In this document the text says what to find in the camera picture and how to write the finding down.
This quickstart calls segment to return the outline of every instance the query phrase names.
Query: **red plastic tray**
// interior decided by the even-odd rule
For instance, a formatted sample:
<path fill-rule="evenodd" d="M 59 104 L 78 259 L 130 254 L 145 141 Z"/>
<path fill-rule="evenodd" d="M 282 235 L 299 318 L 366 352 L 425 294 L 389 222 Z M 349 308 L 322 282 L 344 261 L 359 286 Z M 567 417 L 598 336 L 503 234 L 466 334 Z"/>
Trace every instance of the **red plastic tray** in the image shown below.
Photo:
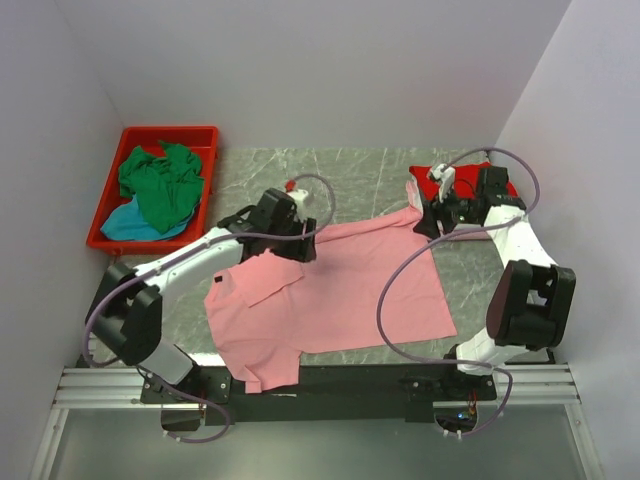
<path fill-rule="evenodd" d="M 109 218 L 113 210 L 131 201 L 120 196 L 118 183 L 118 167 L 131 154 L 134 147 L 140 145 L 145 151 L 154 155 L 164 155 L 159 140 L 169 143 L 180 143 L 197 153 L 202 160 L 202 172 L 204 178 L 204 194 L 200 205 L 196 208 L 193 218 L 187 228 L 180 235 L 169 240 L 157 242 L 114 242 L 105 237 L 100 227 Z M 92 248 L 104 250 L 111 255 L 130 254 L 166 254 L 173 252 L 204 235 L 207 205 L 213 179 L 213 167 L 216 160 L 216 143 L 218 141 L 218 129 L 213 126 L 205 127 L 129 127 L 122 132 L 116 157 L 107 177 L 107 183 L 102 192 L 102 198 L 98 204 L 96 215 L 93 218 L 87 245 Z"/>

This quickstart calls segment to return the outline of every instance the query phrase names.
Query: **gray wall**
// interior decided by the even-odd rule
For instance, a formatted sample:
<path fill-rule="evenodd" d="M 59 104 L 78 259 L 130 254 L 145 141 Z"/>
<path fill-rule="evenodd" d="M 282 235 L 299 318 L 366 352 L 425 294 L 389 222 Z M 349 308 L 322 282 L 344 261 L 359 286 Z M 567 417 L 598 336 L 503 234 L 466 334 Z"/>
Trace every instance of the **gray wall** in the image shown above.
<path fill-rule="evenodd" d="M 640 466 L 638 18 L 638 2 L 574 0 L 498 142 L 540 176 L 536 232 L 576 270 L 562 353 L 612 480 Z"/>
<path fill-rule="evenodd" d="M 122 128 L 50 0 L 0 3 L 0 471 L 26 478 L 105 257 L 84 240 Z"/>
<path fill-rule="evenodd" d="M 493 144 L 569 0 L 57 0 L 126 125 L 232 146 Z"/>

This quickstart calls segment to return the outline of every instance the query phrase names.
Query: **pink cloth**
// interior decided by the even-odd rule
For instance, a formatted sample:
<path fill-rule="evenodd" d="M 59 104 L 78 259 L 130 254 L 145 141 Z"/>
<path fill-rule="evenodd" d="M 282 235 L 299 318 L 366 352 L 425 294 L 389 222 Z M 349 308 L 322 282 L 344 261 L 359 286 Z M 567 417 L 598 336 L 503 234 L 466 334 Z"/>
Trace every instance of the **pink cloth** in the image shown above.
<path fill-rule="evenodd" d="M 314 262 L 265 253 L 221 273 L 205 308 L 218 352 L 247 393 L 298 383 L 301 352 L 383 344 L 378 296 L 398 265 L 427 241 L 411 230 L 420 218 L 408 207 L 329 226 L 316 236 Z M 391 287 L 384 320 L 397 343 L 456 335 L 430 252 Z"/>

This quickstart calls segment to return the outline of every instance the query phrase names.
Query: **marble table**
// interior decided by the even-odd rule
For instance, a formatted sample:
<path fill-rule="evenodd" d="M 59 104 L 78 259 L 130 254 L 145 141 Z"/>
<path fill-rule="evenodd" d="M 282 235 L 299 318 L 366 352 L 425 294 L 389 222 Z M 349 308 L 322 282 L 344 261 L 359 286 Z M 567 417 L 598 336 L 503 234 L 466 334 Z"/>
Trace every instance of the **marble table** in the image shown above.
<path fill-rule="evenodd" d="M 394 212 L 408 205 L 405 182 L 410 165 L 433 165 L 446 161 L 462 150 L 442 149 L 228 149 L 219 152 L 215 168 L 215 194 L 209 203 L 208 226 L 255 203 L 269 187 L 300 173 L 319 173 L 336 191 L 337 211 L 334 223 L 365 220 Z M 469 157 L 466 163 L 485 161 L 483 154 Z M 328 211 L 324 187 L 312 180 L 305 188 L 315 194 L 312 214 L 323 218 Z M 433 256 L 453 321 L 456 337 L 404 344 L 411 353 L 442 357 L 456 343 L 475 335 L 484 325 L 484 313 L 502 273 L 497 250 L 490 241 L 445 243 Z M 121 260 L 137 265 L 151 256 L 126 256 Z M 168 306 L 163 322 L 164 335 L 188 353 L 216 352 L 203 307 L 211 278 Z M 99 346 L 97 358 L 107 352 Z M 546 361 L 546 352 L 527 354 L 522 361 Z M 324 354 L 303 354 L 301 364 L 402 363 L 405 359 L 386 346 L 346 350 Z"/>

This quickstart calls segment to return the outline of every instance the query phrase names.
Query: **purple cable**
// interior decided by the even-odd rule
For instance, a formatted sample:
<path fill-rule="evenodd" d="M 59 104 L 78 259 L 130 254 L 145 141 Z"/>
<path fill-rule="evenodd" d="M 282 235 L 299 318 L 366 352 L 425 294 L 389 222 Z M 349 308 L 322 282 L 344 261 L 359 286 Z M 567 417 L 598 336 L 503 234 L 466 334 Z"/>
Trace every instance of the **purple cable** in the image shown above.
<path fill-rule="evenodd" d="M 533 186 L 535 188 L 535 197 L 533 202 L 531 203 L 531 205 L 525 210 L 526 214 L 531 213 L 531 211 L 533 211 L 533 209 L 538 205 L 538 201 L 540 200 L 540 183 L 538 182 L 538 177 L 536 177 L 536 174 L 534 173 L 534 171 L 531 169 L 531 167 L 520 157 L 518 157 L 517 155 L 509 152 L 508 150 L 504 150 L 502 148 L 496 148 L 496 147 L 483 147 L 483 148 L 475 148 L 473 150 L 470 150 L 466 153 L 463 153 L 462 155 L 455 157 L 453 160 L 451 160 L 448 164 L 447 167 L 450 167 L 451 165 L 459 162 L 460 160 L 462 160 L 463 158 L 472 155 L 474 153 L 477 152 L 498 152 L 498 153 L 502 153 L 504 155 L 507 155 L 511 158 L 513 158 L 514 160 L 516 160 L 520 165 L 522 165 L 527 172 L 529 172 L 529 175 L 531 175 L 531 179 L 533 180 Z M 396 278 L 398 278 L 398 276 L 400 275 L 400 273 L 402 273 L 402 271 L 407 268 L 407 266 L 409 266 L 411 264 L 411 262 L 413 262 L 416 258 L 418 258 L 420 255 L 422 255 L 424 252 L 426 252 L 427 250 L 430 250 L 431 248 L 435 247 L 436 245 L 442 243 L 442 242 L 446 242 L 448 240 L 451 240 L 452 238 L 455 237 L 459 237 L 462 235 L 467 235 L 470 233 L 480 233 L 480 232 L 489 232 L 491 230 L 498 230 L 500 228 L 506 228 L 506 227 L 510 227 L 511 225 L 514 225 L 516 223 L 518 223 L 521 220 L 520 217 L 516 217 L 513 218 L 505 223 L 502 223 L 500 225 L 493 225 L 490 227 L 478 227 L 478 228 L 470 228 L 470 229 L 465 229 L 465 230 L 457 230 L 457 231 L 453 231 L 451 233 L 448 233 L 446 235 L 442 235 L 441 237 L 436 238 L 435 240 L 431 240 L 429 243 L 427 243 L 424 247 L 418 249 L 416 252 L 414 252 L 409 258 L 407 258 L 404 262 L 402 262 L 402 265 L 400 265 L 395 272 L 393 272 L 391 274 L 391 277 L 389 277 L 389 280 L 387 280 L 387 283 L 385 284 L 384 288 L 382 289 L 382 293 L 380 293 L 380 298 L 378 299 L 378 305 L 376 307 L 376 324 L 378 326 L 378 331 L 380 332 L 380 336 L 382 337 L 382 339 L 384 340 L 384 343 L 386 343 L 389 348 L 391 350 L 393 350 L 394 352 L 396 352 L 397 354 L 408 358 L 409 360 L 412 360 L 414 362 L 419 362 L 419 363 L 424 363 L 424 364 L 431 364 L 431 365 L 473 365 L 473 366 L 477 366 L 477 367 L 483 367 L 483 368 L 487 368 L 489 370 L 492 371 L 496 371 L 499 373 L 502 373 L 503 375 L 506 375 L 509 383 L 507 385 L 507 390 L 505 391 L 504 394 L 504 398 L 502 399 L 502 402 L 500 403 L 500 405 L 498 406 L 498 408 L 496 409 L 496 411 L 493 413 L 493 415 L 491 415 L 491 417 L 489 417 L 489 419 L 484 422 L 483 424 L 481 424 L 480 426 L 476 427 L 475 429 L 471 430 L 470 432 L 465 432 L 462 433 L 461 435 L 464 436 L 469 436 L 469 435 L 473 435 L 475 433 L 480 432 L 481 430 L 484 430 L 485 428 L 487 428 L 489 425 L 491 425 L 493 422 L 496 421 L 496 419 L 500 416 L 500 414 L 504 411 L 505 407 L 507 406 L 507 402 L 509 401 L 509 397 L 511 396 L 511 391 L 513 390 L 513 375 L 511 374 L 511 372 L 509 372 L 508 370 L 505 370 L 504 368 L 500 368 L 500 367 L 493 367 L 491 364 L 489 363 L 485 363 L 485 362 L 477 362 L 474 360 L 454 360 L 454 359 L 439 359 L 439 358 L 429 358 L 429 357 L 422 357 L 419 355 L 413 355 L 407 352 L 404 352 L 403 350 L 401 350 L 400 348 L 398 348 L 387 336 L 386 332 L 384 331 L 384 327 L 382 326 L 382 306 L 384 304 L 384 300 L 387 296 L 387 293 L 389 292 L 389 289 L 391 288 L 391 285 L 393 285 L 393 282 L 396 280 Z"/>
<path fill-rule="evenodd" d="M 311 236 L 314 236 L 317 233 L 319 233 L 320 231 L 324 230 L 331 223 L 331 219 L 333 218 L 333 215 L 334 215 L 334 213 L 336 211 L 336 195 L 335 195 L 335 192 L 333 191 L 333 187 L 331 186 L 331 184 L 328 182 L 327 179 L 325 179 L 324 177 L 322 177 L 320 175 L 316 175 L 315 173 L 303 173 L 302 175 L 298 175 L 297 177 L 294 177 L 293 180 L 294 181 L 298 181 L 298 180 L 302 180 L 304 178 L 314 178 L 316 180 L 319 180 L 327 188 L 327 193 L 329 194 L 329 205 L 330 205 L 329 215 L 328 215 L 327 219 L 324 222 L 322 222 L 322 224 L 319 227 L 317 227 L 315 230 L 313 230 L 311 232 L 307 232 L 307 233 L 301 234 L 301 235 L 291 235 L 291 236 L 287 236 L 287 235 L 270 235 L 270 234 L 267 234 L 267 233 L 231 233 L 229 235 L 222 235 L 220 237 L 216 237 L 209 244 L 202 244 L 202 245 L 198 246 L 198 248 L 194 248 L 193 250 L 190 250 L 188 252 L 185 252 L 182 255 L 177 256 L 173 260 L 171 260 L 171 261 L 167 262 L 165 265 L 163 265 L 163 270 L 166 270 L 167 268 L 173 267 L 174 265 L 186 260 L 187 258 L 192 257 L 193 255 L 195 255 L 196 253 L 199 253 L 200 251 L 202 251 L 204 249 L 210 248 L 210 247 L 212 247 L 213 245 L 215 245 L 217 243 L 225 242 L 227 240 L 235 240 L 237 238 L 264 238 L 264 239 L 267 239 L 267 240 L 284 240 L 284 241 L 303 240 L 305 238 L 309 238 Z M 106 367 L 106 366 L 111 365 L 112 363 L 118 361 L 118 357 L 114 357 L 114 358 L 112 358 L 110 360 L 107 360 L 105 362 L 96 362 L 92 358 L 91 353 L 89 352 L 89 338 L 91 336 L 91 332 L 93 331 L 93 326 L 95 325 L 96 321 L 98 320 L 98 317 L 100 316 L 100 314 L 105 310 L 105 308 L 107 308 L 107 305 L 109 304 L 109 302 L 111 302 L 111 300 L 113 300 L 117 295 L 119 295 L 123 291 L 127 290 L 132 285 L 135 285 L 136 283 L 139 283 L 139 282 L 147 280 L 147 279 L 149 279 L 151 277 L 154 277 L 157 274 L 158 274 L 157 270 L 150 270 L 150 271 L 148 271 L 146 273 L 143 273 L 143 274 L 141 274 L 141 275 L 139 275 L 139 276 L 137 276 L 135 278 L 132 278 L 131 280 L 128 280 L 128 281 L 124 282 L 122 285 L 119 285 L 118 287 L 114 288 L 111 292 L 109 292 L 98 303 L 98 305 L 96 305 L 96 308 L 91 312 L 91 314 L 89 315 L 89 318 L 87 319 L 87 323 L 86 323 L 85 329 L 84 329 L 84 335 L 82 336 L 82 356 L 84 357 L 84 360 L 87 362 L 87 364 L 90 367 L 102 368 L 102 367 Z M 222 428 L 222 430 L 220 430 L 220 432 L 218 432 L 217 434 L 215 434 L 215 435 L 213 435 L 211 437 L 202 438 L 202 439 L 190 439 L 190 438 L 181 438 L 181 437 L 178 437 L 177 435 L 175 435 L 173 433 L 169 433 L 168 435 L 171 438 L 175 438 L 175 439 L 179 438 L 180 441 L 182 441 L 184 443 L 206 443 L 206 442 L 210 442 L 212 440 L 216 440 L 216 439 L 220 438 L 229 429 L 229 426 L 231 425 L 231 417 L 229 416 L 229 412 L 227 412 L 223 407 L 221 407 L 220 405 L 217 405 L 216 403 L 211 402 L 209 400 L 205 400 L 203 398 L 198 398 L 198 397 L 195 397 L 193 395 L 189 395 L 188 393 L 181 392 L 178 389 L 176 389 L 175 387 L 169 385 L 167 382 L 165 382 L 163 379 L 161 379 L 157 375 L 154 375 L 154 378 L 159 380 L 162 383 L 163 387 L 165 387 L 167 390 L 169 390 L 174 395 L 180 396 L 180 397 L 182 397 L 182 398 L 184 398 L 184 399 L 186 399 L 186 400 L 188 400 L 190 402 L 204 403 L 204 404 L 216 409 L 220 413 L 222 413 L 222 415 L 225 418 L 225 425 Z"/>

